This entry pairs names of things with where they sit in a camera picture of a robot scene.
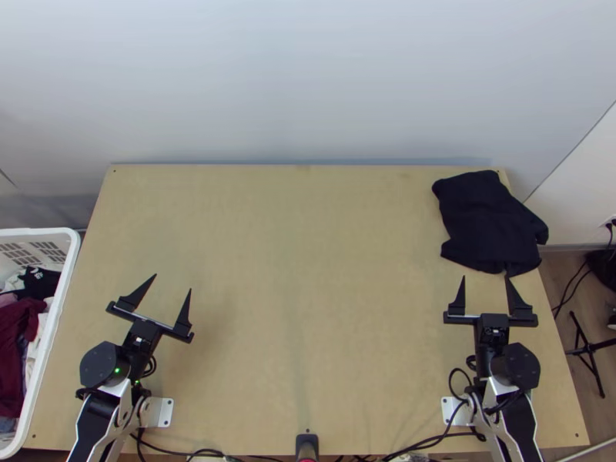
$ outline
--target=power outlet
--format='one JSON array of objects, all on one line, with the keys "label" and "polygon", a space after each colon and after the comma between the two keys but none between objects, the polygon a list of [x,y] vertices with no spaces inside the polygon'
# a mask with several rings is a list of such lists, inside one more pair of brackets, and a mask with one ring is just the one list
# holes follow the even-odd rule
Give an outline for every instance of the power outlet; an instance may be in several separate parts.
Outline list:
[{"label": "power outlet", "polygon": [[611,221],[613,219],[616,219],[616,215],[609,216],[608,218],[603,220],[601,223],[599,223],[599,226],[597,226],[597,228],[602,228],[603,226],[607,225],[608,223],[611,223]]}]

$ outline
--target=white wall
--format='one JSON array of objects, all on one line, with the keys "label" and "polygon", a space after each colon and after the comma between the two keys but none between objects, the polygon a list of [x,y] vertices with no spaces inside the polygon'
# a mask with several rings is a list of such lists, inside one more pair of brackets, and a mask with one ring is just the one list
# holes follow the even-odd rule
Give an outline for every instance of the white wall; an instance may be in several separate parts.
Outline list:
[{"label": "white wall", "polygon": [[616,216],[616,105],[525,204],[549,226],[549,244],[609,240],[601,224]]},{"label": "white wall", "polygon": [[614,98],[615,19],[612,0],[3,0],[0,169],[64,214],[111,162],[483,164],[523,199]]}]

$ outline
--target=black tripod leg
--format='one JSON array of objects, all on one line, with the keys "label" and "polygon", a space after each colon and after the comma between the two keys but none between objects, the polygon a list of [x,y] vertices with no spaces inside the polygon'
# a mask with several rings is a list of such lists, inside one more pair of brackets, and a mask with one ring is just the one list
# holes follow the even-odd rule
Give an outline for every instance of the black tripod leg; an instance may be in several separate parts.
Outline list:
[{"label": "black tripod leg", "polygon": [[[592,343],[590,343],[588,339],[586,338],[586,334],[582,330],[582,327],[580,326],[580,323],[578,322],[577,317],[575,317],[575,313],[573,311],[570,311],[569,316],[571,316],[571,319],[575,323],[575,329],[576,329],[575,349],[565,351],[565,354],[577,356],[580,358],[581,362],[584,363],[584,365],[592,372],[592,375],[594,375],[594,378],[597,381],[597,388],[599,389],[599,395],[601,395],[602,398],[605,398],[605,391],[603,390],[603,383],[601,382],[601,376],[599,375],[599,369],[597,368],[597,363],[594,360],[594,351],[592,349]],[[579,346],[580,339],[584,343],[583,347]],[[585,354],[585,353],[588,355],[588,359],[591,361],[590,364],[588,364],[588,362],[581,356],[582,354]]]}]

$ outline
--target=wooden floor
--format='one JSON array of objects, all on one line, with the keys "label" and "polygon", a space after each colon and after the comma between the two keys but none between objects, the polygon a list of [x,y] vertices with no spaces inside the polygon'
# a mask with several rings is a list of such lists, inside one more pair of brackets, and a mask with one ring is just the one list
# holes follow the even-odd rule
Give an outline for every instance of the wooden floor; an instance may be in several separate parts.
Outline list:
[{"label": "wooden floor", "polygon": [[[565,285],[578,270],[583,261],[582,258],[583,253],[579,252],[550,252],[544,254],[540,271],[552,306],[560,301]],[[571,349],[574,345],[575,328],[568,315],[570,310],[576,313],[591,342],[599,342],[616,336],[616,332],[606,327],[609,315],[616,310],[616,294],[602,286],[594,275],[590,274],[584,279],[577,289],[575,297],[569,304],[565,305],[556,321],[565,350]],[[576,357],[568,358],[571,375],[574,379],[592,444],[616,437],[616,346],[597,352],[596,360],[607,394],[605,399],[601,399],[599,396],[594,377],[584,364]],[[546,462],[553,462],[581,449],[582,447],[578,449],[563,448],[543,450],[542,452]],[[432,457],[438,460],[468,460],[469,462],[488,462],[491,460],[489,454],[433,454]],[[12,462],[56,462],[65,460],[65,458],[66,453],[59,451],[22,450],[9,460]],[[184,457],[153,454],[147,454],[146,459],[148,462],[180,462],[185,460]],[[243,459],[246,462],[250,460],[244,457]],[[284,457],[284,459],[285,462],[290,461],[290,458]],[[138,457],[132,454],[123,454],[120,460],[122,462],[139,462]],[[616,460],[616,444],[579,460],[583,462]]]}]

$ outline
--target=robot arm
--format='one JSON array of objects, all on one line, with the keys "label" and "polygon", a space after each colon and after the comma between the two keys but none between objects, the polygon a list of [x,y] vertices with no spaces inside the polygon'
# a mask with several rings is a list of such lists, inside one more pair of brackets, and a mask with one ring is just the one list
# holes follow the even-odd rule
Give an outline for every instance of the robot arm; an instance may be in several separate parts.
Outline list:
[{"label": "robot arm", "polygon": [[531,391],[539,384],[541,366],[537,357],[521,343],[509,344],[510,326],[536,327],[537,315],[509,280],[506,281],[509,315],[465,314],[464,279],[455,301],[444,313],[448,324],[468,324],[474,328],[476,372],[465,394],[444,397],[444,421],[475,427],[490,446],[495,461],[541,462],[535,440],[537,421]]},{"label": "robot arm", "polygon": [[84,388],[77,390],[83,405],[76,424],[77,440],[68,462],[117,460],[131,432],[145,427],[168,427],[173,400],[152,397],[141,384],[153,372],[154,350],[163,335],[190,343],[190,291],[174,327],[133,311],[148,291],[156,274],[128,296],[107,306],[109,313],[132,321],[121,346],[102,342],[92,348],[79,365]]}]

